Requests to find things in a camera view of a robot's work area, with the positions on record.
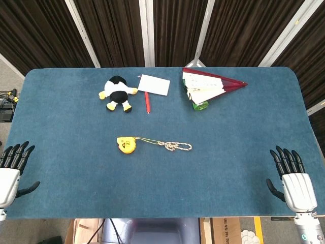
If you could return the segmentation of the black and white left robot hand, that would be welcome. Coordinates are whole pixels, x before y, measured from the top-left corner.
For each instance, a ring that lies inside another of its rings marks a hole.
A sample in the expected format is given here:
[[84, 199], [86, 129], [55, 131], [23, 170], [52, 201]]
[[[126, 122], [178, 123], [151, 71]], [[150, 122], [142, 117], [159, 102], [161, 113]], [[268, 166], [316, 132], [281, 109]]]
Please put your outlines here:
[[18, 189], [20, 178], [27, 165], [28, 158], [35, 146], [26, 141], [9, 146], [1, 153], [1, 211], [9, 207], [15, 199], [33, 192], [40, 182], [25, 189]]

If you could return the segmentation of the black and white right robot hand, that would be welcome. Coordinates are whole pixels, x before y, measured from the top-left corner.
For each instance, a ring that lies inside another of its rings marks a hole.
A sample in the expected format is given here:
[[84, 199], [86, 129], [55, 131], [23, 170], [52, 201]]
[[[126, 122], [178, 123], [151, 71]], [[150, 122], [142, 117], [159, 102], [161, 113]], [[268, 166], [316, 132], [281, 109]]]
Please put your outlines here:
[[266, 179], [266, 184], [271, 194], [296, 213], [313, 212], [317, 208], [317, 200], [310, 176], [300, 155], [295, 150], [288, 150], [275, 146], [270, 154], [281, 180], [283, 192], [277, 190], [271, 179]]

